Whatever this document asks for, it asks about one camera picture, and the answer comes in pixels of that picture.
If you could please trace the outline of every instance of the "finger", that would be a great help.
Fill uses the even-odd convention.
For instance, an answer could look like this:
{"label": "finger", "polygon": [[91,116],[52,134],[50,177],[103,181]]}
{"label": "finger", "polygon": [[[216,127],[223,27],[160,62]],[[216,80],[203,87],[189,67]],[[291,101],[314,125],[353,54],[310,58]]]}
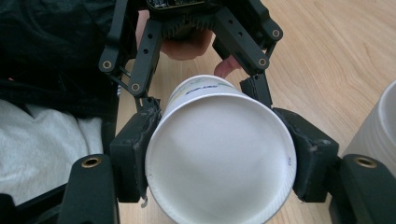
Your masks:
{"label": "finger", "polygon": [[161,51],[174,60],[190,60],[202,56],[209,47],[213,33],[209,30],[194,31],[187,40],[165,40]]}
{"label": "finger", "polygon": [[215,68],[215,76],[226,78],[233,70],[240,69],[241,65],[236,61],[233,55],[219,63]]}

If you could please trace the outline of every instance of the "gray fabric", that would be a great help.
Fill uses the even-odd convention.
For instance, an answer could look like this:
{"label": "gray fabric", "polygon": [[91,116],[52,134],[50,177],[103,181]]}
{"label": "gray fabric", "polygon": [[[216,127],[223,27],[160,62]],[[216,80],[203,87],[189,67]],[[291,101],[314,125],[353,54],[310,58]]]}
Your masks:
{"label": "gray fabric", "polygon": [[72,164],[103,153],[99,118],[0,100],[0,192],[24,203],[66,183]]}

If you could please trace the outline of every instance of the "wooden table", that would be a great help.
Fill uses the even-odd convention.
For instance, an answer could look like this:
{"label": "wooden table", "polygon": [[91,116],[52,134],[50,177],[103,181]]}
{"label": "wooden table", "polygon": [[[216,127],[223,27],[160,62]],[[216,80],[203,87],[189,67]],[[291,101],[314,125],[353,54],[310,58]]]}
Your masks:
{"label": "wooden table", "polygon": [[[339,155],[396,79],[396,2],[391,0],[268,1],[271,17],[284,37],[267,69],[274,106],[294,111],[340,144]],[[184,79],[213,74],[220,58],[213,49],[192,61],[161,55],[150,95],[165,108],[171,91]],[[227,80],[239,87],[248,77],[232,72]],[[123,92],[118,130],[135,112]],[[331,223],[326,203],[302,203],[292,192],[269,223]],[[152,199],[120,204],[121,223],[173,223]]]}

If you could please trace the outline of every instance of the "black fabric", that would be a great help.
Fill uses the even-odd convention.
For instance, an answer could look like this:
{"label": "black fabric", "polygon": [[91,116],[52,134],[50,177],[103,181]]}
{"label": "black fabric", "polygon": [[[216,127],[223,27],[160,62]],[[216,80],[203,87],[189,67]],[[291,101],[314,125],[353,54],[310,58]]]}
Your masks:
{"label": "black fabric", "polygon": [[3,71],[22,65],[59,70],[97,66],[114,4],[114,0],[0,1],[0,66]]}

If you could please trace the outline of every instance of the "wooden surface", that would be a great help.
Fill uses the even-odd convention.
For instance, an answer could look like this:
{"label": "wooden surface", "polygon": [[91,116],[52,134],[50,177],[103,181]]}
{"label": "wooden surface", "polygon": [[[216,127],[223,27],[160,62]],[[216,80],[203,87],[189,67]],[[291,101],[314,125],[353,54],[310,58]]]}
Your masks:
{"label": "wooden surface", "polygon": [[[284,37],[267,69],[274,106],[294,111],[340,144],[340,155],[359,129],[381,92],[396,79],[396,2],[391,0],[268,1],[271,17]],[[161,55],[150,95],[162,99],[184,79],[213,74],[220,62],[209,49],[192,61]],[[239,88],[243,71],[227,80]],[[124,92],[118,130],[134,113]],[[331,223],[326,203],[301,203],[292,192],[269,223]],[[120,204],[121,223],[173,223],[149,197]]]}

